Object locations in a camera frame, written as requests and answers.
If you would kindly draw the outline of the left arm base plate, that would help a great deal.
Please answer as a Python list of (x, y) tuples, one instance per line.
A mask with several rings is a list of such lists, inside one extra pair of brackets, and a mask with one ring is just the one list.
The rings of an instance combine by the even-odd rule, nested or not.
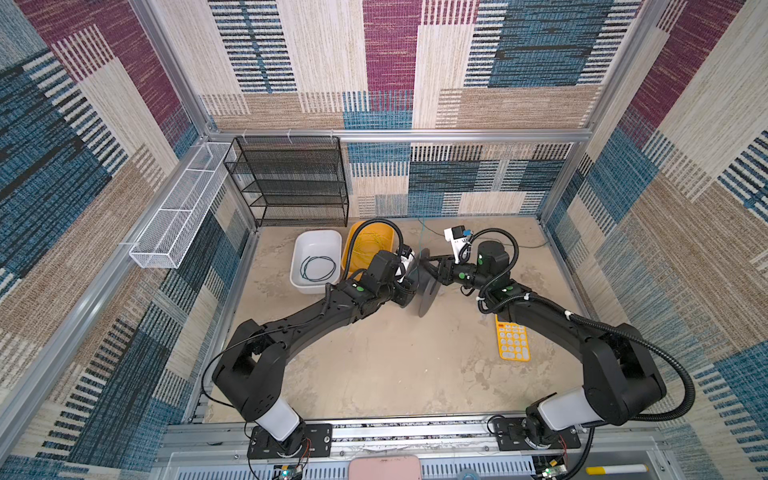
[(248, 436), (249, 460), (325, 458), (330, 456), (333, 439), (331, 423), (301, 423), (283, 441), (274, 439), (268, 431), (256, 425)]

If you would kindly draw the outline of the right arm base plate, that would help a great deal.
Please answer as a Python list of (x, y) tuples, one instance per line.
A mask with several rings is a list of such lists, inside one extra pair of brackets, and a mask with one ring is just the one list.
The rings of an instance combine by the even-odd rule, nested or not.
[(496, 438), (500, 451), (579, 450), (582, 442), (574, 428), (550, 432), (533, 440), (525, 426), (524, 417), (494, 415), (486, 422), (489, 433)]

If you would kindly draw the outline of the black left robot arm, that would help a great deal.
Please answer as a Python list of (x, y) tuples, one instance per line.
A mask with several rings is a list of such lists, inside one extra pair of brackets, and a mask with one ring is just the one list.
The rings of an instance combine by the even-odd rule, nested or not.
[(282, 319), (259, 325), (253, 320), (240, 324), (229, 344), (206, 368), (223, 402), (247, 423), (254, 422), (276, 445), (278, 456), (291, 458), (309, 450), (305, 422), (281, 397), (287, 364), (312, 343), (336, 329), (351, 325), (395, 302), (406, 306), (415, 294), (415, 283), (407, 278), (413, 265), (412, 249), (400, 228), (391, 220), (373, 218), (363, 222), (351, 237), (370, 225), (392, 228), (398, 240), (395, 252), (378, 251), (368, 268), (327, 284), (318, 302)]

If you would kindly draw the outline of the grey perforated cable spool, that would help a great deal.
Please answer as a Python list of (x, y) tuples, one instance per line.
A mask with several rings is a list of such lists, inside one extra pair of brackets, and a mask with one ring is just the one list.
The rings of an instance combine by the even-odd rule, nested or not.
[(428, 248), (422, 249), (417, 267), (418, 289), (415, 300), (417, 303), (417, 315), (420, 318), (423, 318), (428, 313), (441, 287), (441, 284), (429, 271), (429, 267), (433, 267), (433, 264), (428, 261), (430, 256)]

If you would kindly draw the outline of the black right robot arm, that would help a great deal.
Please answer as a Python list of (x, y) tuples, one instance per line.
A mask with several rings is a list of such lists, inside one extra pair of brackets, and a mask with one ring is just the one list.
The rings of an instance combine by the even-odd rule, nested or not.
[(666, 422), (687, 414), (696, 388), (682, 363), (627, 323), (595, 321), (514, 280), (521, 248), (514, 236), (491, 227), (449, 228), (452, 251), (423, 250), (417, 271), (433, 285), (458, 284), (475, 294), (478, 310), (529, 328), (582, 365), (582, 386), (530, 405), (523, 428), (533, 448), (547, 448), (574, 426), (595, 430), (629, 421)]

